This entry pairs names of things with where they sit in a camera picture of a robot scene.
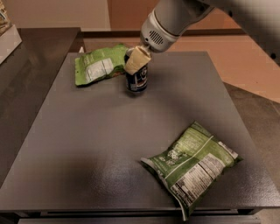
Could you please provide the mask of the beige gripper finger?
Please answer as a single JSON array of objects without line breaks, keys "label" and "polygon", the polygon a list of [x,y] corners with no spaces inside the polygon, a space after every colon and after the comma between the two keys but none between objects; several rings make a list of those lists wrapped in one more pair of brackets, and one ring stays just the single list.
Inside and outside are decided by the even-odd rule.
[{"label": "beige gripper finger", "polygon": [[151,51],[148,46],[137,45],[127,51],[129,59],[125,62],[124,70],[133,75],[151,60]]}]

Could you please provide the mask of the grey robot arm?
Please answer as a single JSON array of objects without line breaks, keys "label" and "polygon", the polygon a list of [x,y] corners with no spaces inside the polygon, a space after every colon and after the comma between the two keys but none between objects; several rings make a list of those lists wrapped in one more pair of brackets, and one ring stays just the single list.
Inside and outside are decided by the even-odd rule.
[{"label": "grey robot arm", "polygon": [[140,43],[163,53],[215,8],[228,14],[280,66],[280,0],[159,0],[142,25]]}]

